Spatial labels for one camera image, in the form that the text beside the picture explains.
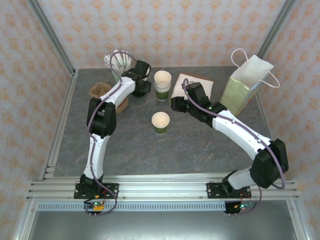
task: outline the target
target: black mounting plate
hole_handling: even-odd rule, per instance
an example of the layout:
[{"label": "black mounting plate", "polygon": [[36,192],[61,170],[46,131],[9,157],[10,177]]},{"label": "black mounting plate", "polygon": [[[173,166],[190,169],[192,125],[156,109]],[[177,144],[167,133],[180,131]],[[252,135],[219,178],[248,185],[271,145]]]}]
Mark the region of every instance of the black mounting plate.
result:
[{"label": "black mounting plate", "polygon": [[[106,188],[110,189],[115,197],[118,199],[118,193],[119,193],[119,184],[118,183],[102,183]],[[87,189],[84,187],[83,184],[77,183],[75,185],[75,190],[74,190],[74,199],[94,199],[97,194],[93,192],[90,189]],[[114,199],[114,197],[107,192],[105,195],[100,194],[100,197],[97,199]]]},{"label": "black mounting plate", "polygon": [[242,195],[241,193],[247,194],[251,198],[251,189],[246,186],[237,191],[232,192],[230,195],[222,188],[222,182],[209,182],[206,184],[206,193],[208,199],[240,199],[243,197],[244,199],[248,199],[248,196]]}]

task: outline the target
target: white bag handle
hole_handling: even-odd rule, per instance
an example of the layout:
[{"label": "white bag handle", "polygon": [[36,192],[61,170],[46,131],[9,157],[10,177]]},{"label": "white bag handle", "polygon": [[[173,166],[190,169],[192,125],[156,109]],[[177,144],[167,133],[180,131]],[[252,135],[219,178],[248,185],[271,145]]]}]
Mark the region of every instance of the white bag handle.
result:
[{"label": "white bag handle", "polygon": [[[236,51],[238,51],[238,50],[241,50],[242,52],[244,52],[244,55],[245,55],[245,58],[246,58],[247,61],[248,61],[248,56],[247,56],[245,50],[243,50],[242,48],[237,48],[236,50],[234,50],[234,51],[231,53],[231,61],[232,61],[232,63],[239,68],[239,65],[235,64],[235,62],[234,62],[234,53],[235,53]],[[276,82],[278,83],[278,86],[273,86],[273,85],[271,85],[271,84],[269,84],[269,83],[267,83],[267,82],[265,82],[265,81],[263,81],[263,80],[260,80],[260,81],[263,82],[263,83],[265,83],[265,84],[267,84],[268,86],[270,86],[270,87],[272,87],[272,88],[275,88],[275,89],[279,88],[279,87],[280,87],[280,83],[279,83],[278,79],[277,79],[270,71],[268,71],[268,73],[271,74],[271,76],[276,80]]]}]

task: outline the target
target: patterned wallpaper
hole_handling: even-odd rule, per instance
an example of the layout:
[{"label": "patterned wallpaper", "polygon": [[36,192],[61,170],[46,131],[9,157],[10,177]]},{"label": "patterned wallpaper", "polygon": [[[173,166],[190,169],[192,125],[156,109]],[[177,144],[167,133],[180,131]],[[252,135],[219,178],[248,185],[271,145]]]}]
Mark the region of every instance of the patterned wallpaper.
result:
[{"label": "patterned wallpaper", "polygon": [[39,2],[73,67],[105,68],[114,49],[154,67],[231,66],[234,49],[259,52],[285,0]]},{"label": "patterned wallpaper", "polygon": [[0,239],[48,157],[70,79],[26,0],[0,3]]},{"label": "patterned wallpaper", "polygon": [[309,224],[320,236],[320,4],[299,0],[266,58],[280,88],[259,96],[274,138],[287,147],[289,178],[298,181]]}]

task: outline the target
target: marble surface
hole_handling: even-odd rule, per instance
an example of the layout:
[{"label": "marble surface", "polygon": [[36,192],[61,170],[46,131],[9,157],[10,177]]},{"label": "marble surface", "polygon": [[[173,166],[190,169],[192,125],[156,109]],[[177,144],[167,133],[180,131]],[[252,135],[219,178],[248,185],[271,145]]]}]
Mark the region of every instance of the marble surface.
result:
[{"label": "marble surface", "polygon": [[[171,96],[180,73],[190,73],[214,80],[211,101],[219,101],[233,66],[157,67],[148,80],[151,92],[144,97],[128,96],[129,106],[117,114],[117,127],[104,156],[105,175],[184,174],[231,172],[251,166],[250,157],[227,136],[193,118],[189,113],[175,112],[170,100],[159,101],[153,86],[159,70],[171,73]],[[90,88],[98,83],[114,85],[110,69],[79,71],[68,113],[62,143],[55,167],[55,177],[80,176],[86,166],[89,137],[86,120]],[[159,135],[151,123],[156,112],[170,116],[168,131]],[[258,103],[254,98],[238,118],[262,135],[267,135]]]}]

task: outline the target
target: light green paper bag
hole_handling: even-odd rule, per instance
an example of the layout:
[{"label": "light green paper bag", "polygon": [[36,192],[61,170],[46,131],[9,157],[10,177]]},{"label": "light green paper bag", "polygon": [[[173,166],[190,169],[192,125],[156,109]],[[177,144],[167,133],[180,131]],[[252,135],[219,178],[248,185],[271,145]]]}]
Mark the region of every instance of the light green paper bag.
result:
[{"label": "light green paper bag", "polygon": [[[246,57],[246,62],[240,67],[233,60],[233,54],[237,50],[242,50]],[[280,84],[275,76],[269,72],[274,66],[256,55],[248,59],[246,52],[238,48],[231,54],[231,60],[238,69],[230,76],[220,103],[226,106],[233,115],[237,116],[255,96],[262,83],[273,88],[278,88]],[[268,73],[276,79],[278,86],[270,85],[262,80],[267,77]]]}]

